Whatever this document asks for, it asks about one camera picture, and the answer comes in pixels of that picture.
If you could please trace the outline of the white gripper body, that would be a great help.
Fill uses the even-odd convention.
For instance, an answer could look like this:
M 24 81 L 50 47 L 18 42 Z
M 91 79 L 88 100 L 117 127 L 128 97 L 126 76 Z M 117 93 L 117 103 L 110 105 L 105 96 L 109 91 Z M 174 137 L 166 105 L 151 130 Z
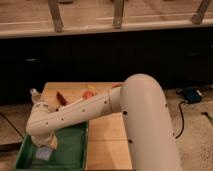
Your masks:
M 51 149 L 56 149 L 58 146 L 58 140 L 54 132 L 44 134 L 41 136 L 33 136 L 32 137 L 32 142 L 37 146 L 47 146 Z

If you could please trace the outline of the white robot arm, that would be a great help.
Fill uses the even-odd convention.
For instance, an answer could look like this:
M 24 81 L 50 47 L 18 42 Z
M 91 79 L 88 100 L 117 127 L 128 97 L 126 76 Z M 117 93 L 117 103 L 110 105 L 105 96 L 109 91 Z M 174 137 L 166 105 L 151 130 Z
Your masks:
M 135 171 L 183 171 L 165 94 L 147 74 L 134 74 L 119 87 L 59 110 L 37 100 L 26 132 L 36 146 L 52 148 L 57 130 L 113 113 L 123 115 Z

